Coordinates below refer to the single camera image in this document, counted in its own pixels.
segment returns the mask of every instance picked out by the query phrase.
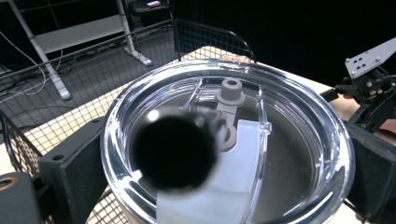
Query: black background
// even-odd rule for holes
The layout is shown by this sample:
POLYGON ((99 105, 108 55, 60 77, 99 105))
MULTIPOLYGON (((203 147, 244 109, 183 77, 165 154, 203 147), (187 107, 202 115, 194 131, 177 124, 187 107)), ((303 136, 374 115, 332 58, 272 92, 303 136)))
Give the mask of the black background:
MULTIPOLYGON (((50 0, 53 5, 62 2, 69 3, 52 7, 60 28, 118 14, 113 0, 50 0)), ((347 76, 345 58, 396 36, 396 8, 390 0, 174 2, 177 18, 235 32, 247 41, 259 62, 332 86, 347 76)), ((35 35, 57 29, 48 0, 16 3, 24 9, 22 15, 35 35)), ((0 29, 35 54, 5 5, 0 4, 0 29)), ((10 59, 9 51, 7 57, 4 53, 9 48, 6 44, 0 37, 0 62, 10 59)), ((396 56, 384 67, 396 74, 396 56)))

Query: gray cylindrical part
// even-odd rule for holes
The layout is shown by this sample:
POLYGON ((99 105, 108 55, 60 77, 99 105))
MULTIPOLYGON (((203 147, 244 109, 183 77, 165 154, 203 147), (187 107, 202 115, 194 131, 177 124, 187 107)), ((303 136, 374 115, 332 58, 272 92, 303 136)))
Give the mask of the gray cylindrical part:
POLYGON ((221 82, 221 90, 217 94, 217 100, 224 105, 241 106, 245 102, 242 82, 234 78, 224 79, 221 82))

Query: desk leg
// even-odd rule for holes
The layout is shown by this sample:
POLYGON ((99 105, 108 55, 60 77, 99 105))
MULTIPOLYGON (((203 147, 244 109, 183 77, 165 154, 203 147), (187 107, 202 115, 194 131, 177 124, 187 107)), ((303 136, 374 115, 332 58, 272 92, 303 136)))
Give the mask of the desk leg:
MULTIPOLYGON (((119 8, 120 22, 122 25, 122 29, 124 30, 124 33, 127 35, 131 33, 131 30, 129 29, 129 24, 128 21, 126 20, 125 10, 121 1, 123 0, 117 0, 117 6, 119 8)), ((127 41, 127 47, 125 48, 126 52, 128 52, 131 56, 136 58, 139 62, 141 62, 145 66, 152 66, 152 61, 150 59, 146 58, 143 54, 139 53, 137 50, 134 49, 134 41, 132 40, 132 37, 130 35, 126 37, 126 41, 127 41)))
MULTIPOLYGON (((32 34, 32 31, 30 30, 29 26, 27 25, 26 21, 24 20, 22 14, 18 10, 14 1, 8 0, 8 2, 9 2, 9 5, 11 6, 12 11, 14 12, 15 16, 17 17, 18 21, 20 22, 21 26, 23 27, 23 30, 27 34, 27 37, 29 38, 30 42, 32 43, 33 47, 35 48, 35 51, 37 52, 41 61, 43 63, 47 63, 49 61, 49 59, 47 58, 47 55, 44 53, 43 49, 40 47, 40 45, 35 40, 35 36, 32 34)), ((53 67, 50 63, 47 63, 46 67, 47 67, 47 70, 49 71, 49 78, 55 85, 56 90, 58 90, 59 94, 61 94, 61 96, 64 100, 69 100, 71 98, 70 92, 67 90, 67 88, 64 85, 64 83, 62 82, 61 78, 56 73, 55 69, 53 69, 53 67)))

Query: transparent plastic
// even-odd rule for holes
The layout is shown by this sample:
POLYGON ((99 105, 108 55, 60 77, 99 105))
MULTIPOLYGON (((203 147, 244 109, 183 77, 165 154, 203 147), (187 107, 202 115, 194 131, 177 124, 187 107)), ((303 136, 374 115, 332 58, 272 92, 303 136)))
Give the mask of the transparent plastic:
MULTIPOLYGON (((217 60, 177 63, 149 72, 122 92, 109 110, 102 160, 126 216, 157 222, 158 192, 132 165, 127 147, 142 118, 166 105, 216 108, 215 92, 225 78, 243 83, 247 99, 238 108, 237 119, 258 121, 263 136, 271 132, 267 151, 261 149, 242 222, 328 220, 347 196, 354 174, 353 148, 343 122, 320 96, 275 69, 217 60)), ((266 144, 266 137, 261 138, 261 146, 266 144)))

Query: wire basket wall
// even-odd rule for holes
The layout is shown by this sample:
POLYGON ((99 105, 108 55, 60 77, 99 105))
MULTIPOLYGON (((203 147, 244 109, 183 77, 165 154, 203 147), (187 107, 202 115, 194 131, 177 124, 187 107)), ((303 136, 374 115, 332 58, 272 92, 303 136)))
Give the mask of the wire basket wall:
MULTIPOLYGON (((49 61, 69 91, 69 100, 51 83, 44 63, 0 76, 1 143, 14 169, 37 174, 42 155, 104 116, 131 81, 165 64, 195 59, 255 63, 248 45, 232 32, 168 20, 49 61), (141 56, 151 63, 136 59, 141 56)), ((127 220, 107 189, 87 222, 127 220)))

